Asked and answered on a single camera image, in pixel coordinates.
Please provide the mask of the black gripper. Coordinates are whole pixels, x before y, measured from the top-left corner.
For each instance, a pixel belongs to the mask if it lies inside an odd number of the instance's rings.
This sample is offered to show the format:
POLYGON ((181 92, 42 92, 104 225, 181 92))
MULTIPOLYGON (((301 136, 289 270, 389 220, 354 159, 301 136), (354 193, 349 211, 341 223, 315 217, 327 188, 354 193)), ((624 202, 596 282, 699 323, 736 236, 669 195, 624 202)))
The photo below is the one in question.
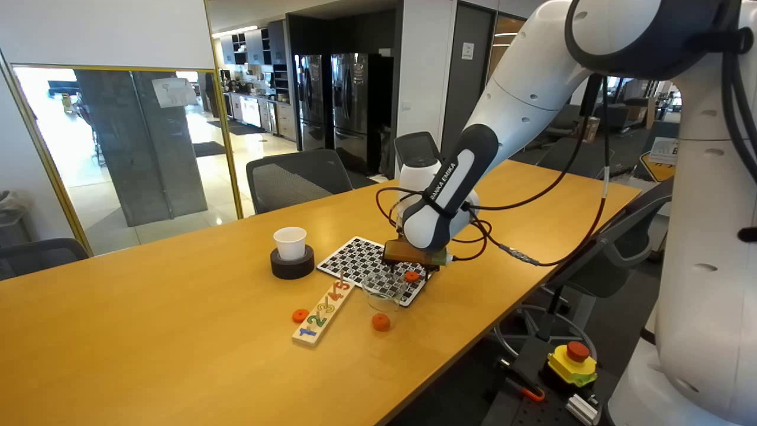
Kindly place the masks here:
POLYGON ((424 266, 439 266, 449 259, 447 250, 421 250, 413 249, 410 241, 404 238, 389 238, 382 244, 382 259, 386 262, 417 262, 424 266))

